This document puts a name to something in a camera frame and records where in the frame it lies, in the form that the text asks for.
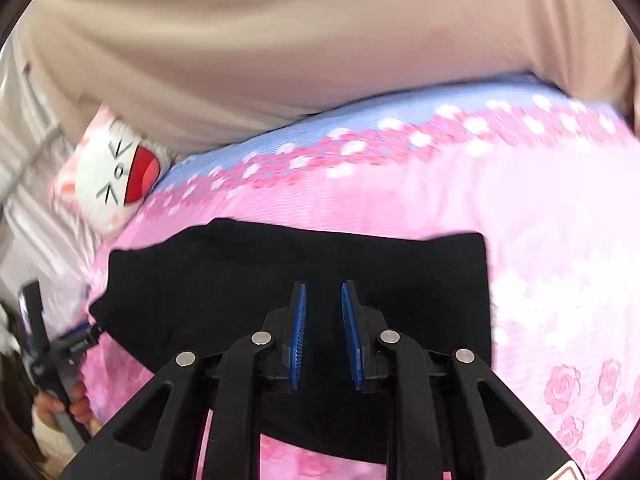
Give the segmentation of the person's left hand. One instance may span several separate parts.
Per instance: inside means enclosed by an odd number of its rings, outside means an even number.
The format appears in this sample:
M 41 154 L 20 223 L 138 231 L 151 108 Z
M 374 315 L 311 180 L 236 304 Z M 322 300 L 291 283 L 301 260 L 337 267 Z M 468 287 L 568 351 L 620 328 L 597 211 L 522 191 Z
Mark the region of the person's left hand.
M 99 422 L 94 416 L 83 377 L 79 378 L 73 386 L 70 398 L 73 403 L 66 406 L 62 401 L 50 396 L 49 393 L 39 391 L 35 396 L 35 411 L 40 422 L 51 429 L 60 430 L 61 427 L 56 416 L 58 414 L 72 415 L 81 425 L 88 428 L 90 434 L 96 434 L 102 428 L 102 422 Z

